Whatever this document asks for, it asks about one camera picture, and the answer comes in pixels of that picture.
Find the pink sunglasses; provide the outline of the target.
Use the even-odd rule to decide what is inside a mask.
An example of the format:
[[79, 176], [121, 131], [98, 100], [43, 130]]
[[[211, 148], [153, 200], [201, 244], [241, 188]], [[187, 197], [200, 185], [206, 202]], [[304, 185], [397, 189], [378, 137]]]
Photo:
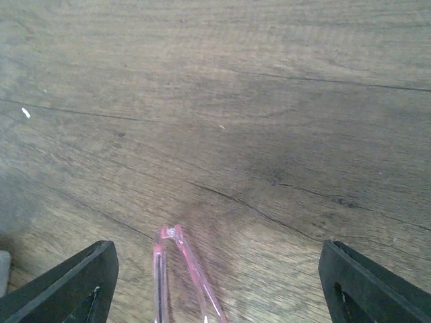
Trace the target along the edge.
[[182, 227], [160, 226], [153, 243], [154, 322], [169, 322], [173, 305], [199, 306], [202, 322], [226, 322], [226, 315], [199, 265]]

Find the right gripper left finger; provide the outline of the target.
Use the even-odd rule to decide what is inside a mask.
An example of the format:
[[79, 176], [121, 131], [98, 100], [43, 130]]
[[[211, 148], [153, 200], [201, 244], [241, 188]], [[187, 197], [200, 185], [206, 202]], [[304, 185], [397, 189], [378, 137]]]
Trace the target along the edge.
[[112, 241], [97, 241], [1, 298], [2, 322], [106, 322], [119, 274]]

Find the grey glasses case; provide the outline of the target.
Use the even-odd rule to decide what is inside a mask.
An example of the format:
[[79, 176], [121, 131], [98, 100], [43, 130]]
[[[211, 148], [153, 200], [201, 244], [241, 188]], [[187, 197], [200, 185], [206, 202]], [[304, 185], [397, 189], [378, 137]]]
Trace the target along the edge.
[[7, 293], [11, 268], [11, 254], [8, 251], [0, 251], [0, 297]]

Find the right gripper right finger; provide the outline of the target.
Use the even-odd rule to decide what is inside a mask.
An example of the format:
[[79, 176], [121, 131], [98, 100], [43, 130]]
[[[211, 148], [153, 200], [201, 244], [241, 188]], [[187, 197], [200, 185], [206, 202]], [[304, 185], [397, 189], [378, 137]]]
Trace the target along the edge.
[[429, 293], [340, 241], [324, 241], [319, 276], [333, 322], [430, 321]]

